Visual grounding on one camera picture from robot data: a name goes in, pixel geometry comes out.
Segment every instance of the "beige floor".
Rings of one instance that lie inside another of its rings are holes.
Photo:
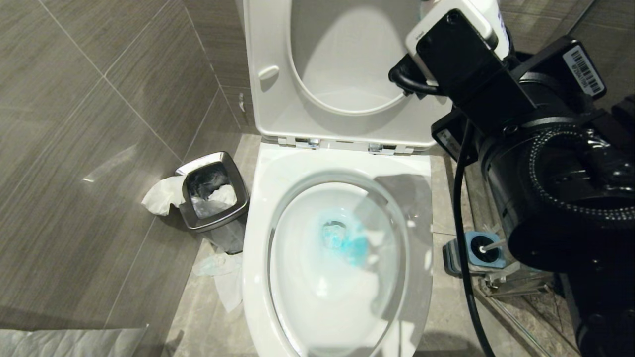
[[[243,135],[234,156],[248,187],[253,182],[257,135]],[[443,269],[441,249],[454,238],[450,194],[444,160],[432,156],[432,225],[434,277],[432,301],[418,357],[483,356],[472,327],[461,281]],[[202,244],[197,261],[209,256],[211,246]],[[529,356],[529,353],[480,303],[483,327],[497,356]],[[226,313],[218,299],[214,278],[190,274],[168,334],[163,357],[256,357],[242,304]]]

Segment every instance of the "trash can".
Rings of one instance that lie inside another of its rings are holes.
[[[224,151],[203,156],[181,166],[177,175],[186,175],[185,202],[178,207],[185,225],[227,254],[242,252],[249,194],[231,156]],[[227,202],[232,190],[235,202]]]

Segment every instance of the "toilet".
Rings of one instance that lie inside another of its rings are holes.
[[[244,0],[262,143],[243,250],[260,356],[412,356],[432,290],[431,124],[406,97],[417,0]]]

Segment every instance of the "toilet bowl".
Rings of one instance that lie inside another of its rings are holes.
[[[263,135],[243,255],[260,356],[411,356],[432,289],[430,126],[387,79],[418,1],[245,0]]]

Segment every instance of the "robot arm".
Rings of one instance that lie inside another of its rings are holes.
[[[632,356],[632,114],[594,108],[606,86],[580,41],[516,54],[492,22],[469,0],[432,3],[389,78],[406,94],[453,100],[432,132],[461,166],[455,181],[480,162],[510,252],[562,277],[582,354]]]

